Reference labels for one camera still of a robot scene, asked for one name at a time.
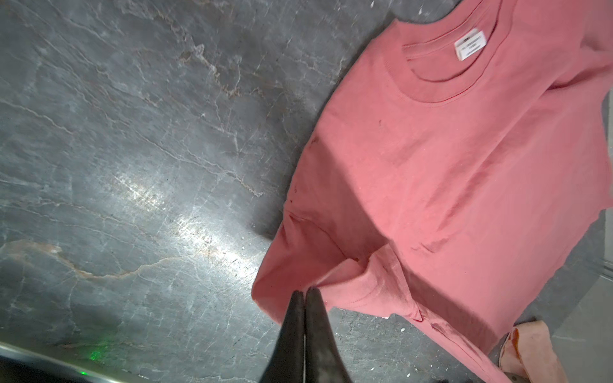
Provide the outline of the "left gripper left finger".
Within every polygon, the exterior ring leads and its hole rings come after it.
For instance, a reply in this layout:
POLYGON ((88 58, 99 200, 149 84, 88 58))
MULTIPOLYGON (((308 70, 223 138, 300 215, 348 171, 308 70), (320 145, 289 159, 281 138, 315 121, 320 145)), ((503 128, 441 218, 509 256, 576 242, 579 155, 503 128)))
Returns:
POLYGON ((276 346, 260 382, 303 382, 305 328, 305 298, 297 290, 292 293, 276 346))

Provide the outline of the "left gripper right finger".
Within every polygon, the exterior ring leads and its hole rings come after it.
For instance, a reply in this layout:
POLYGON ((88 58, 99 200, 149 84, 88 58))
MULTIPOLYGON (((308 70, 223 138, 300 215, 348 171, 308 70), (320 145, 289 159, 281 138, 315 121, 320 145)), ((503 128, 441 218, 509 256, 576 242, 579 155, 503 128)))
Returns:
POLYGON ((305 325, 305 381, 351 383, 338 352, 322 294, 314 287, 306 293, 305 325))

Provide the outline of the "dark pink t-shirt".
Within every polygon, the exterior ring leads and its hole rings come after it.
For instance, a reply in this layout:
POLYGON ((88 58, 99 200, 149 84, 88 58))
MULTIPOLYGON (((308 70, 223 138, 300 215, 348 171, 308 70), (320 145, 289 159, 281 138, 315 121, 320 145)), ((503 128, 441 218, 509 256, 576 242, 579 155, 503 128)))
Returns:
POLYGON ((252 286, 404 317, 480 379, 604 209, 610 1, 463 1, 392 22, 308 140, 252 286))

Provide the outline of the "light salmon t-shirt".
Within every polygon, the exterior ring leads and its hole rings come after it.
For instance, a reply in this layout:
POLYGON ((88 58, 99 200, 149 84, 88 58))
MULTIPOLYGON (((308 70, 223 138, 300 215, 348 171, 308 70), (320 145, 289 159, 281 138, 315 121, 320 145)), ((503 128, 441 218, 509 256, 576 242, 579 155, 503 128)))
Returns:
POLYGON ((512 380, 568 383, 560 359, 552 347, 549 328, 538 320, 516 325, 507 336, 499 367, 512 380))

